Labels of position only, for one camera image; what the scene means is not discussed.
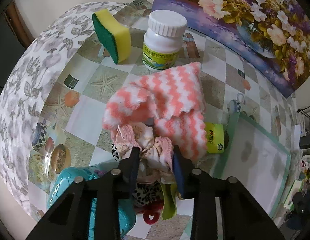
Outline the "leopard print scrunchie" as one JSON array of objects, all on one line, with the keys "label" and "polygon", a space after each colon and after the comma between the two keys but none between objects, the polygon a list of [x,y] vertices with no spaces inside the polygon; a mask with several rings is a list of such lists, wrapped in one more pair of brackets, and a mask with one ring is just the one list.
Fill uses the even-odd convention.
[{"label": "leopard print scrunchie", "polygon": [[170,166],[165,159],[165,154],[170,151],[164,151],[157,142],[142,146],[135,141],[114,142],[111,145],[111,153],[116,161],[120,161],[130,157],[134,147],[140,150],[140,154],[133,201],[136,206],[146,206],[163,199],[160,183],[163,181],[163,175],[170,172]]}]

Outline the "red scrunchie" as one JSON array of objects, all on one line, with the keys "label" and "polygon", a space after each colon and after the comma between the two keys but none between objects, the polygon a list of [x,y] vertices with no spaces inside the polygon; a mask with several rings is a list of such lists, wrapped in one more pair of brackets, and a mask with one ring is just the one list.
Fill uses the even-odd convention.
[{"label": "red scrunchie", "polygon": [[162,213],[164,202],[156,202],[144,207],[143,220],[148,225],[155,224]]}]

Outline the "pink floral scrunchie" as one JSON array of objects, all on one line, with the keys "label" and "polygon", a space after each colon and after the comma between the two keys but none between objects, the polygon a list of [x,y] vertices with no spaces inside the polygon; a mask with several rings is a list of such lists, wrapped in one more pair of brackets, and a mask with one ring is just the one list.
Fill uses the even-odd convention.
[{"label": "pink floral scrunchie", "polygon": [[137,182],[173,184],[173,145],[167,137],[155,137],[153,128],[142,122],[118,126],[111,131],[112,155],[116,161],[130,157],[134,147],[140,150]]}]

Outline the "pink white striped cloth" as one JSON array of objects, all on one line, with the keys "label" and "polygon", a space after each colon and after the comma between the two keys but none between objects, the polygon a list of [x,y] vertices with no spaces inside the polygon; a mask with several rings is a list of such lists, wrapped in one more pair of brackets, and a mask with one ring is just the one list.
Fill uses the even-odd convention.
[{"label": "pink white striped cloth", "polygon": [[198,161],[207,152],[201,67],[192,62],[122,86],[107,102],[103,128],[153,119],[156,135],[170,138],[184,157]]}]

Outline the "yellow green sponge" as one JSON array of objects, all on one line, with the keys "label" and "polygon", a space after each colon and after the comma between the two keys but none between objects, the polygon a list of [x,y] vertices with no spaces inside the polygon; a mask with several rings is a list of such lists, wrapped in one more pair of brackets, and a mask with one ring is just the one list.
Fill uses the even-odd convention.
[{"label": "yellow green sponge", "polygon": [[93,13],[92,22],[98,40],[108,51],[114,64],[126,60],[131,53],[129,29],[120,24],[107,9]]}]

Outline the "white tray teal rim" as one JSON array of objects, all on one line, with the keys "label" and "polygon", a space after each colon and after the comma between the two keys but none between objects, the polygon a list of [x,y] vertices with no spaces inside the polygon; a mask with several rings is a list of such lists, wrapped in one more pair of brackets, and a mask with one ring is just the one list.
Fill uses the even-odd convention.
[{"label": "white tray teal rim", "polygon": [[215,178],[236,177],[274,217],[288,178],[290,152],[257,122],[247,106],[241,113],[229,114],[207,104],[204,119],[222,124],[229,141],[223,153],[206,154],[197,167]]}]

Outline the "checkered printed table cover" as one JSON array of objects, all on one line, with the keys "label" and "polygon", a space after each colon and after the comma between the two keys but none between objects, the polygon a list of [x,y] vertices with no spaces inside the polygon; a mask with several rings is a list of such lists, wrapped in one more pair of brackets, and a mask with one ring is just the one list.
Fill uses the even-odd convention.
[{"label": "checkered printed table cover", "polygon": [[188,239],[194,200],[183,200],[173,146],[215,178],[238,178],[277,226],[298,179],[292,155],[296,101],[276,88],[259,59],[246,61],[193,27],[175,29],[179,47],[146,44],[156,11],[135,0],[118,12],[105,3],[64,13],[35,43],[35,77],[62,65],[50,83],[29,157],[31,214],[41,219],[76,176],[97,178],[140,149],[137,185],[120,202],[123,237]]}]

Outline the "white power strip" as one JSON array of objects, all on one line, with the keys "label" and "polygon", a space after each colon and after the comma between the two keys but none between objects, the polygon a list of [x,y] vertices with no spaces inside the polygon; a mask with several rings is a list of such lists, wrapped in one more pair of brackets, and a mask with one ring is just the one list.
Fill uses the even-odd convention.
[{"label": "white power strip", "polygon": [[295,125],[294,126],[294,132],[293,132],[293,149],[294,151],[299,150],[299,141],[300,141],[300,137],[302,134],[302,130],[301,130],[301,126],[300,125]]}]

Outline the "grey floral tablecloth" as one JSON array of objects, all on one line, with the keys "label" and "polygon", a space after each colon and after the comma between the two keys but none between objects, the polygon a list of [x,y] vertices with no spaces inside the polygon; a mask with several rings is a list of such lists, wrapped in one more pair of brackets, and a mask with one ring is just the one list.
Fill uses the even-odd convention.
[{"label": "grey floral tablecloth", "polygon": [[44,103],[70,59],[94,32],[92,14],[111,15],[118,2],[82,3],[64,12],[26,49],[0,96],[0,175],[16,202],[31,213],[28,163],[33,134]]}]

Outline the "white pill bottle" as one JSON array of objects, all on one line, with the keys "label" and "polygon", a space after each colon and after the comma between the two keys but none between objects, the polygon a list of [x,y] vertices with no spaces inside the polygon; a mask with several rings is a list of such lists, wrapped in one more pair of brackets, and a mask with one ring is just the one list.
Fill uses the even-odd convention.
[{"label": "white pill bottle", "polygon": [[150,13],[142,49],[142,61],[147,69],[159,72],[174,66],[186,26],[186,18],[177,12],[155,10]]}]

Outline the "flower painting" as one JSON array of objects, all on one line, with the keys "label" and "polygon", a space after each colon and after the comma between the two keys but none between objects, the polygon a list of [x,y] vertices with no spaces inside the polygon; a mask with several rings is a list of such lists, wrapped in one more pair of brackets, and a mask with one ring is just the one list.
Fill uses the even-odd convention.
[{"label": "flower painting", "polygon": [[154,0],[261,72],[284,96],[310,76],[310,20],[296,0]]}]

